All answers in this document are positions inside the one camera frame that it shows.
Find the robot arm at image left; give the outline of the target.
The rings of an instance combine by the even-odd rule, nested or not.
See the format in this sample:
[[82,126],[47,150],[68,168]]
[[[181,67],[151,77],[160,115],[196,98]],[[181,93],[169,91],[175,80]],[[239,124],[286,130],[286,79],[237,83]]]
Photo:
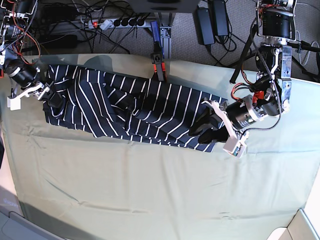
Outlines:
[[63,98],[54,87],[54,82],[44,77],[41,69],[28,62],[22,55],[24,39],[30,39],[41,55],[39,42],[29,33],[38,10],[37,0],[2,0],[0,8],[4,16],[0,26],[0,77],[10,79],[10,95],[7,107],[12,110],[21,108],[23,97],[35,97],[50,107],[59,108]]

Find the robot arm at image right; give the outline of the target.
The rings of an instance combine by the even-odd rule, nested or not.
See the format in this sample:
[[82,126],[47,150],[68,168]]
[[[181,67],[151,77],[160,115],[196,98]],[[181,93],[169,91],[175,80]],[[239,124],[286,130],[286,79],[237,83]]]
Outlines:
[[296,40],[295,0],[259,0],[249,37],[230,83],[233,103],[201,99],[206,106],[189,129],[199,144],[243,140],[252,124],[290,110],[291,42]]

